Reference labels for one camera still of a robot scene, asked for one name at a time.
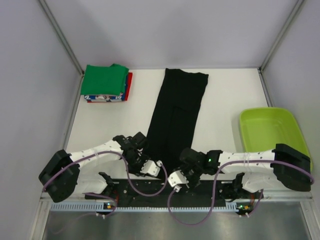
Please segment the black t-shirt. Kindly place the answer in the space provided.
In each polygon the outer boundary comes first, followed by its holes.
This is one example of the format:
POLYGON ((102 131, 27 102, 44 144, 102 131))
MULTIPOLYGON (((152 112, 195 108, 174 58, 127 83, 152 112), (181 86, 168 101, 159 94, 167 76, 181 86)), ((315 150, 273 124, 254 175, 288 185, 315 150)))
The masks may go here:
POLYGON ((147 132, 145 153, 162 161, 169 173, 179 166, 181 152, 192 145, 208 79, 208 74, 201 72, 165 70, 147 132))

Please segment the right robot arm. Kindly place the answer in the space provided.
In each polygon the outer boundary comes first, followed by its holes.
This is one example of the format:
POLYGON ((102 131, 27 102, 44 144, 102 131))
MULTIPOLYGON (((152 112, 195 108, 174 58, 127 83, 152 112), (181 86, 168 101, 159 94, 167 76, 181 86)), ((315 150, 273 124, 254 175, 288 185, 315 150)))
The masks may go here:
POLYGON ((284 143, 260 152, 227 152, 210 150, 207 153, 186 148, 180 154, 178 174, 181 184, 194 189, 202 175, 231 181, 239 198, 259 190, 285 187, 297 192, 309 192, 310 158, 284 143))

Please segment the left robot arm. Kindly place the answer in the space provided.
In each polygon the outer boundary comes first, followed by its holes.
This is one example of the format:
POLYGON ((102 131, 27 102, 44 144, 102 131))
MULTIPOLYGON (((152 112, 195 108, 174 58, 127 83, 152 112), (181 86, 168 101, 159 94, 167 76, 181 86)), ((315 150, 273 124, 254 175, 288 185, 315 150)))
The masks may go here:
POLYGON ((53 202, 59 203, 72 194, 94 193, 109 198, 114 191, 108 167, 124 157, 128 171, 136 176, 156 177, 160 167, 142 153, 147 138, 138 132, 134 136, 117 135, 111 140, 87 150, 67 153, 57 151, 38 176, 53 202))

